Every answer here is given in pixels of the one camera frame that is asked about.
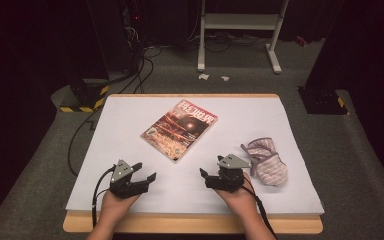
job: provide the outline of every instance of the dark background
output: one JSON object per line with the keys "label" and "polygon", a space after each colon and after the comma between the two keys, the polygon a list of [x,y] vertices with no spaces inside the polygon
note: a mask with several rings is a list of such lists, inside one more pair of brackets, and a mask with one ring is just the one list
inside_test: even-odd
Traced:
{"label": "dark background", "polygon": [[[147,25],[145,21],[144,28],[152,29],[150,35],[161,38],[158,33],[164,33],[165,40],[181,45],[193,29],[196,1],[153,0],[149,6],[157,2],[161,4],[159,14],[144,16],[143,21],[156,18],[165,24]],[[280,39],[292,41],[299,35],[311,42],[327,37],[315,65],[323,74],[310,76],[316,83],[313,87],[350,92],[367,137],[384,165],[384,1],[345,0],[333,25],[341,4],[340,0],[291,0]],[[274,0],[247,4],[223,0],[208,1],[207,10],[271,13],[279,7]],[[86,1],[81,0],[0,0],[0,204],[55,117],[51,94],[71,83],[73,79],[67,76],[105,78],[87,9]],[[172,21],[171,27],[167,17],[182,21]],[[82,24],[67,33],[75,23]]]}

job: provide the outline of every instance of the magazine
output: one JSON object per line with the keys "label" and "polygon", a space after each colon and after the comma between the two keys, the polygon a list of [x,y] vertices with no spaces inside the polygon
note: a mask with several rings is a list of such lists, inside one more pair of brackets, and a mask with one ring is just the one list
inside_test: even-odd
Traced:
{"label": "magazine", "polygon": [[168,158],[177,161],[216,121],[216,115],[183,99],[141,137]]}

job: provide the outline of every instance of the hand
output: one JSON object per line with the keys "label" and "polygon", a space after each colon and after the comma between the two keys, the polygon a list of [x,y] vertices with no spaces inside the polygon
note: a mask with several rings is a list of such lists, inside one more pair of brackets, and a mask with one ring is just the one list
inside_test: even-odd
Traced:
{"label": "hand", "polygon": [[139,197],[140,195],[136,195],[126,199],[121,199],[116,197],[112,192],[107,191],[102,199],[99,221],[105,219],[105,221],[110,221],[117,225],[117,223],[120,222],[120,220],[127,214],[130,207]]}
{"label": "hand", "polygon": [[105,192],[98,223],[87,239],[112,239],[117,224],[126,216],[139,197],[140,195],[136,195],[121,199],[110,191]]}
{"label": "hand", "polygon": [[[252,191],[249,175],[244,172],[244,177],[246,180],[243,186]],[[258,215],[255,198],[245,189],[239,188],[233,193],[222,190],[214,191],[226,202],[230,211],[239,218]]]}
{"label": "hand", "polygon": [[[253,191],[251,180],[244,172],[244,187]],[[230,193],[222,190],[214,190],[227,204],[230,211],[239,217],[244,227],[245,236],[248,240],[273,240],[275,237],[258,214],[256,201],[253,195],[243,188]]]}

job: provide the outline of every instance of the gray carpet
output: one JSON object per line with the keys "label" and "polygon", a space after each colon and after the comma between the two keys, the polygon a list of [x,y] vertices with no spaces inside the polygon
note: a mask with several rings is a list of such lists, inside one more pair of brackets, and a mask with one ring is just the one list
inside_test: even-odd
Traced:
{"label": "gray carpet", "polygon": [[[349,115],[308,115],[296,89],[305,84],[322,44],[317,42],[302,48],[292,42],[279,42],[276,53],[283,70],[281,75],[273,74],[263,44],[231,46],[219,53],[207,51],[208,80],[198,79],[196,49],[152,48],[146,56],[153,61],[154,70],[143,84],[143,91],[278,94],[326,212],[322,215],[321,234],[279,235],[279,239],[384,239],[384,170],[365,136],[350,96],[346,91],[338,91]],[[216,51],[226,45],[207,46]],[[142,78],[150,69],[150,63],[145,62]],[[128,81],[111,85],[109,93],[119,92]],[[132,93],[137,83],[124,93]],[[59,106],[67,90],[64,87],[57,91],[50,101]],[[65,204],[76,180],[67,165],[68,146],[88,116],[88,113],[57,113],[35,155],[0,207],[1,240],[87,236],[66,233],[62,225]],[[99,113],[92,119],[96,122]],[[92,136],[87,124],[74,140],[70,156],[75,171],[81,167]],[[116,238],[243,239],[243,236],[117,235]]]}

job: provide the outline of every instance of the black cable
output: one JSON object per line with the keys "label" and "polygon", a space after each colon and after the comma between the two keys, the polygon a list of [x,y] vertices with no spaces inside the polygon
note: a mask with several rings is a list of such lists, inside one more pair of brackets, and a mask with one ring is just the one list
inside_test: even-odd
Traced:
{"label": "black cable", "polygon": [[256,45],[264,44],[268,40],[269,40],[269,38],[255,38],[255,40],[252,40],[251,42],[248,42],[248,43],[240,43],[240,42],[233,41],[232,45],[235,47],[249,47],[249,46],[256,46]]}
{"label": "black cable", "polygon": [[208,50],[209,52],[213,52],[213,53],[221,53],[221,52],[224,52],[224,51],[227,51],[227,49],[229,49],[231,46],[232,46],[232,40],[230,40],[229,38],[226,38],[226,42],[220,42],[220,43],[227,43],[227,47],[221,49],[221,50],[212,50],[211,48],[205,46],[205,49]]}
{"label": "black cable", "polygon": [[154,49],[154,48],[158,48],[158,50],[160,50],[160,51],[158,53],[154,54],[154,55],[151,55],[151,56],[145,56],[145,54],[144,54],[144,57],[146,57],[148,59],[149,58],[153,58],[153,57],[157,57],[157,56],[159,56],[163,52],[163,48],[160,45],[156,45],[156,46],[152,46],[152,47],[147,47],[145,49],[145,51],[147,51],[149,49]]}
{"label": "black cable", "polygon": [[145,77],[143,80],[141,79],[141,81],[139,82],[139,85],[136,86],[136,88],[135,88],[135,90],[133,91],[133,93],[136,93],[137,89],[138,89],[139,87],[142,87],[143,83],[148,79],[148,77],[149,77],[149,76],[152,74],[152,72],[154,71],[154,63],[153,63],[150,59],[148,59],[148,58],[143,58],[143,60],[147,60],[149,63],[151,63],[151,70],[149,71],[148,75],[146,75],[146,77]]}
{"label": "black cable", "polygon": [[122,76],[122,77],[113,79],[113,80],[108,81],[108,82],[100,83],[100,84],[98,84],[97,86],[99,86],[99,87],[105,87],[105,86],[109,86],[109,85],[114,84],[114,83],[119,83],[119,82],[122,82],[122,81],[124,81],[124,80],[129,79],[130,77],[132,77],[132,76],[135,75],[135,74],[136,74],[136,72],[135,72],[135,71],[132,71],[132,72],[129,72],[129,74],[127,74],[126,76]]}
{"label": "black cable", "polygon": [[201,16],[201,11],[200,11],[200,6],[202,5],[202,4],[201,4],[201,1],[197,1],[197,9],[196,9],[195,25],[194,25],[194,27],[193,27],[193,29],[192,29],[191,34],[190,34],[189,37],[188,37],[188,42],[189,42],[191,39],[193,39],[193,34],[195,33],[195,31],[196,31],[196,27],[198,26],[198,21],[199,21],[200,16]]}
{"label": "black cable", "polygon": [[[142,59],[142,64],[143,66],[145,66],[145,59],[143,59],[143,57],[141,58]],[[133,91],[133,93],[136,93],[136,90],[138,89],[138,87],[140,86],[140,93],[145,93],[145,91],[143,90],[143,79],[142,79],[142,71],[140,71],[140,74],[139,74],[139,84],[136,86],[135,90]]]}
{"label": "black cable", "polygon": [[83,122],[82,124],[80,124],[80,126],[76,129],[76,131],[74,132],[74,135],[71,137],[71,140],[70,140],[70,145],[68,145],[68,152],[67,152],[67,163],[68,163],[68,167],[70,168],[70,171],[71,173],[73,173],[74,176],[78,176],[79,174],[76,173],[73,169],[73,166],[71,166],[71,147],[73,146],[73,142],[74,142],[74,138],[76,138],[76,135],[77,133],[80,131],[80,128],[85,124],[85,123],[92,123],[92,126],[90,127],[90,130],[94,130],[93,129],[93,121],[89,121],[90,118],[92,118],[92,116],[94,116],[98,111],[100,111],[102,109],[102,106],[101,108],[99,108],[98,110],[96,110],[95,112],[93,112],[92,114],[89,115],[89,117],[87,117]]}
{"label": "black cable", "polygon": [[251,194],[255,201],[257,202],[258,209],[260,210],[261,218],[263,219],[264,223],[266,224],[267,228],[270,230],[270,232],[273,234],[273,237],[277,239],[276,233],[274,232],[272,226],[270,225],[269,219],[267,218],[266,209],[264,209],[263,202],[260,200],[260,198],[255,194],[254,187],[252,186],[251,182],[245,178],[245,180],[249,183],[249,185],[252,188],[252,191],[246,188],[245,186],[241,186],[242,189],[247,191],[249,194]]}
{"label": "black cable", "polygon": [[130,80],[130,82],[126,85],[126,86],[124,86],[124,88],[123,89],[121,89],[119,92],[118,92],[118,94],[121,94],[121,93],[123,93],[124,92],[124,90],[126,90],[135,80],[136,80],[136,78],[138,78],[139,77],[139,75],[140,75],[140,72],[142,71],[142,68],[143,68],[143,64],[142,64],[142,67],[141,67],[141,69],[137,72],[137,74],[136,74],[136,76],[132,79],[132,80]]}
{"label": "black cable", "polygon": [[96,221],[96,202],[98,200],[98,196],[99,196],[99,194],[101,194],[101,193],[106,191],[106,190],[104,190],[104,191],[101,191],[99,194],[97,194],[98,189],[99,189],[99,185],[101,185],[102,179],[104,179],[104,177],[108,173],[114,172],[115,167],[116,167],[116,165],[114,165],[112,168],[108,169],[107,171],[105,171],[104,174],[102,174],[101,178],[99,178],[98,183],[96,184],[95,191],[93,192],[93,198],[92,198],[92,226],[93,227],[96,226],[96,222],[97,222]]}

